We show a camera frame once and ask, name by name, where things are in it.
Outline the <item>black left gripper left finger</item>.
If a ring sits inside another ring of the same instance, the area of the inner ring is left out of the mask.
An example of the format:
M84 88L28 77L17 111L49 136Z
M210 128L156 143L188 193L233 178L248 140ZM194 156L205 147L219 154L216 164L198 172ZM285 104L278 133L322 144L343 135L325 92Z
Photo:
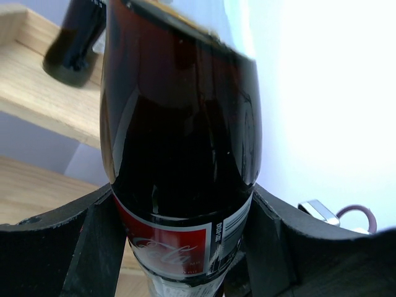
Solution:
M1 296L114 296L126 234L110 185L1 225Z

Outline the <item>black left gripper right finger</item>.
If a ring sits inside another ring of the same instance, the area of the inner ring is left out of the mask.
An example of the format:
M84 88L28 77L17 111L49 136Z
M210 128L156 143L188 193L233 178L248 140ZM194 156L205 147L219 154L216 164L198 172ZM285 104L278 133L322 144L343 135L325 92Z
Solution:
M257 186L227 296L394 296L395 230L322 222Z

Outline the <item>cola glass bottle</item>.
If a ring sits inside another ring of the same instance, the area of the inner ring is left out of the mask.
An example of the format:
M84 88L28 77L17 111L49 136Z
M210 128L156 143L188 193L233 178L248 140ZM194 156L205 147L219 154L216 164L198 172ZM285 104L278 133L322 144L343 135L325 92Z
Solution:
M45 54L43 70L66 85L83 87L98 59L93 46L105 27L106 1L72 0Z
M109 1L100 142L151 296L215 296L262 153L246 1Z

